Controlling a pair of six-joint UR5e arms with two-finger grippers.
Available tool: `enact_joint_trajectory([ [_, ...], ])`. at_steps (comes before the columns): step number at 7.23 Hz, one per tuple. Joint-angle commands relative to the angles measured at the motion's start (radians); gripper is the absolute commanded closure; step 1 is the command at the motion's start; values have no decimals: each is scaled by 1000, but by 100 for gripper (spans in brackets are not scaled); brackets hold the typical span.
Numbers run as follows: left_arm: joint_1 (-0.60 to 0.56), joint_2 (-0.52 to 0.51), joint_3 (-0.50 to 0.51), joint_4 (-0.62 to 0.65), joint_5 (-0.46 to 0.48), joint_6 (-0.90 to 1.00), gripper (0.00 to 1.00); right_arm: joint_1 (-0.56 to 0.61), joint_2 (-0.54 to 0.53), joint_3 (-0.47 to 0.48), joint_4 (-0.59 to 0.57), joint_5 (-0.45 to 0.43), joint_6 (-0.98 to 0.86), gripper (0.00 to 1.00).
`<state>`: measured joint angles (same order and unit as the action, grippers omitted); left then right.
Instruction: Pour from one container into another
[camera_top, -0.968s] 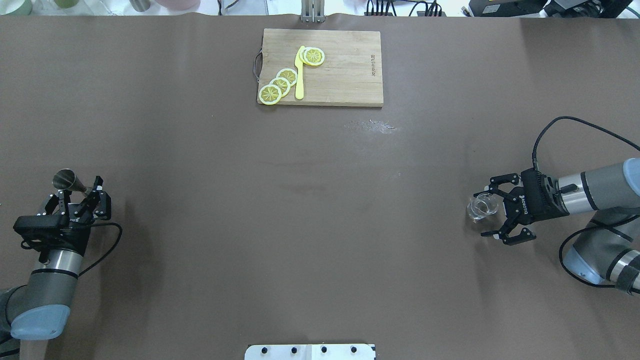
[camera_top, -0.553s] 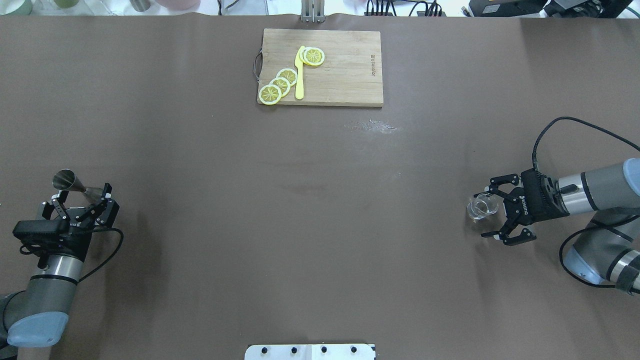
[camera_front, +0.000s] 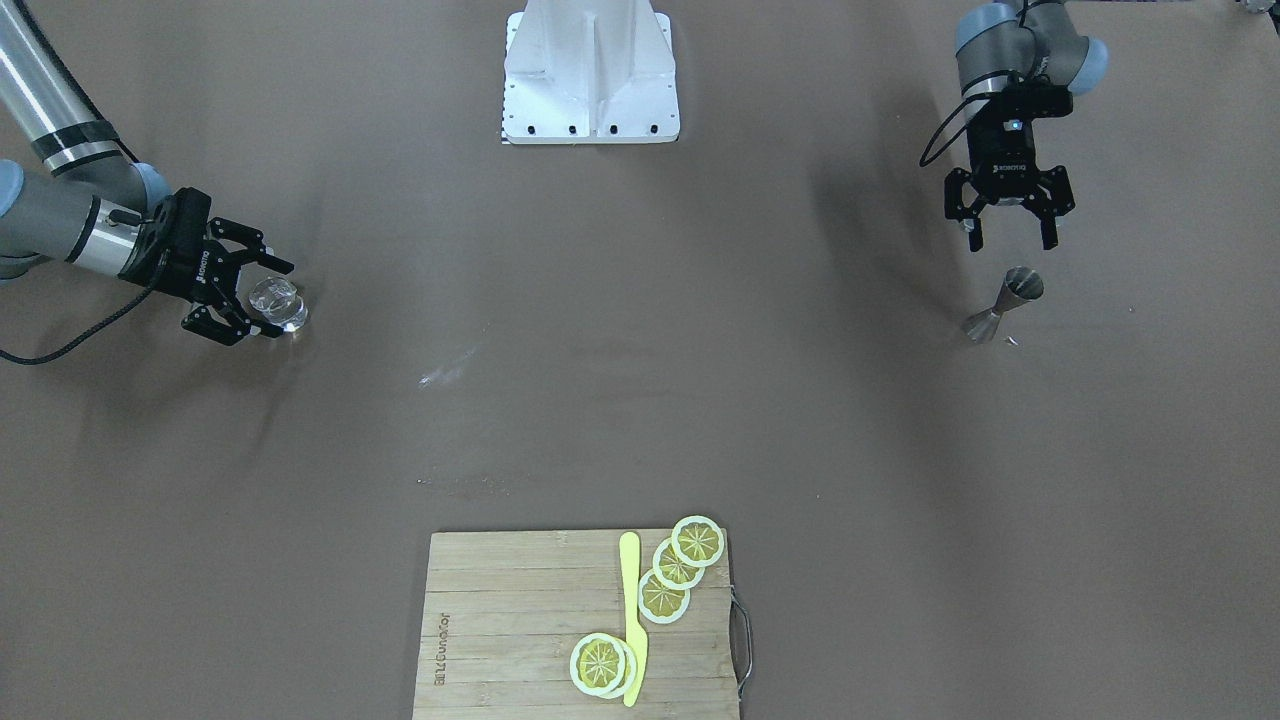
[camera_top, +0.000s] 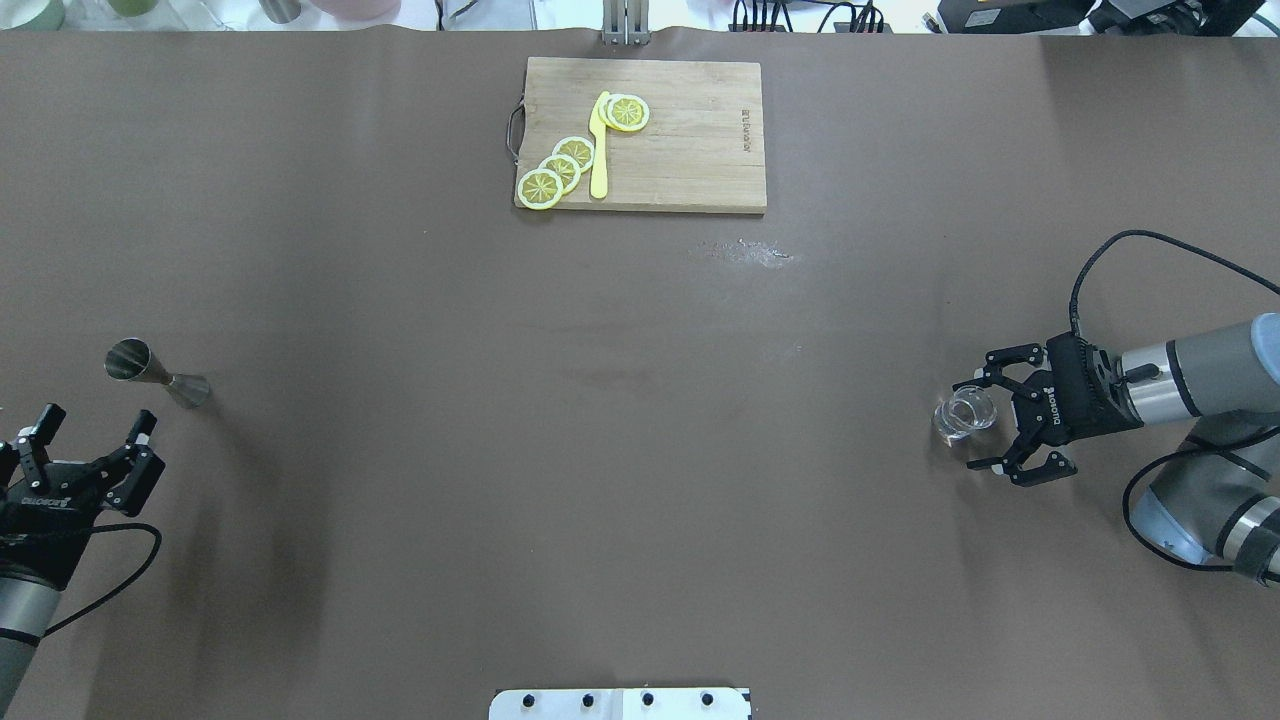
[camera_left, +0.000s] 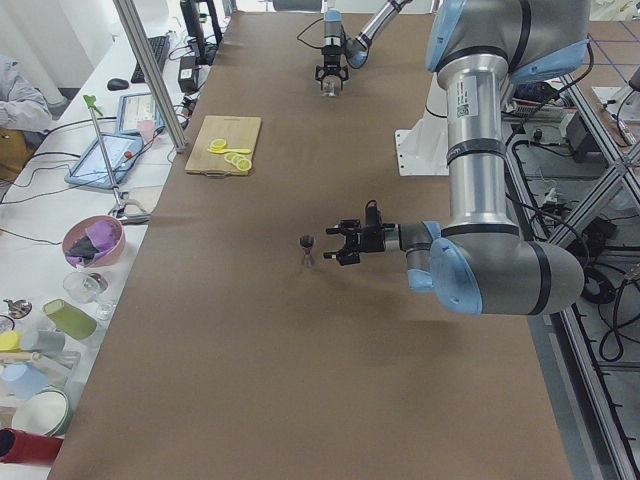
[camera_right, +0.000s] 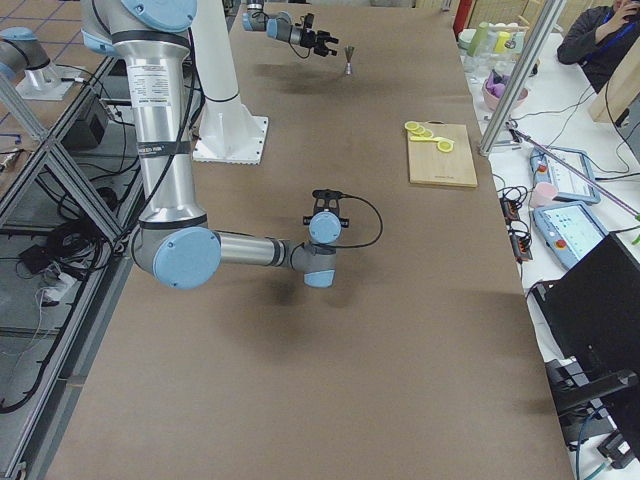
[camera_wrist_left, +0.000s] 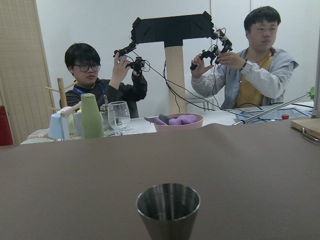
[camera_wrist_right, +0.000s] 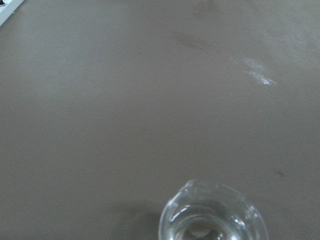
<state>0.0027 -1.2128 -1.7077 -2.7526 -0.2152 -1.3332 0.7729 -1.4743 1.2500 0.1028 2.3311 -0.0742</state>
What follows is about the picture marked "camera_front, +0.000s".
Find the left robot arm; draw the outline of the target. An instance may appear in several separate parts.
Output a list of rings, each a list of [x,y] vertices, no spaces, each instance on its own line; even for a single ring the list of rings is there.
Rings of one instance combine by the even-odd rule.
[[[1021,206],[1039,220],[1044,249],[1055,249],[1059,218],[1076,202],[1066,167],[1038,167],[1033,123],[1071,114],[1105,77],[1108,47],[1076,31],[1064,1],[992,1],[957,23],[955,59],[970,165],[943,181],[946,218],[977,252],[982,211]]]

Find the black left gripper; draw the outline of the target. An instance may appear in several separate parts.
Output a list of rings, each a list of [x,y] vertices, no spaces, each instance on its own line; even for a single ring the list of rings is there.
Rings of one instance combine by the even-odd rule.
[[[1021,204],[1039,220],[1044,251],[1059,246],[1059,220],[1075,208],[1068,168],[1037,165],[1033,122],[1069,115],[1073,94],[1050,82],[1019,82],[986,100],[966,123],[970,172],[943,179],[943,214],[965,231],[972,252],[984,247],[980,214],[988,204]],[[966,202],[972,186],[975,199]]]

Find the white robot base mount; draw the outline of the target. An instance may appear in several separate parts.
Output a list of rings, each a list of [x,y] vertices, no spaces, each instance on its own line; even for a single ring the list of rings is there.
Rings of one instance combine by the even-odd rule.
[[[672,23],[652,3],[529,1],[504,41],[503,142],[678,140]]]

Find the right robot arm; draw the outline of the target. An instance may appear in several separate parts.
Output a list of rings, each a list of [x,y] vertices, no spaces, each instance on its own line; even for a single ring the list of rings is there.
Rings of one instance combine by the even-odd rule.
[[[63,261],[187,302],[182,327],[220,345],[283,334],[244,309],[238,282],[248,265],[293,265],[261,231],[215,217],[209,195],[138,161],[23,1],[1,5],[1,60],[3,105],[41,165],[3,161],[4,282]]]

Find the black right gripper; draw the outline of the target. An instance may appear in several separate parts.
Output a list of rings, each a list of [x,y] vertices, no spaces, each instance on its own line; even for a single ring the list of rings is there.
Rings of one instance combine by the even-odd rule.
[[[214,304],[215,279],[227,256],[218,241],[241,246],[229,255],[233,266],[256,264],[289,275],[294,264],[276,256],[261,231],[225,218],[210,220],[211,205],[211,197],[196,188],[165,197],[140,225],[118,278],[143,287],[155,281],[155,291],[192,302],[182,328],[220,345],[234,346],[251,336],[282,337],[282,327],[251,316],[239,304]]]

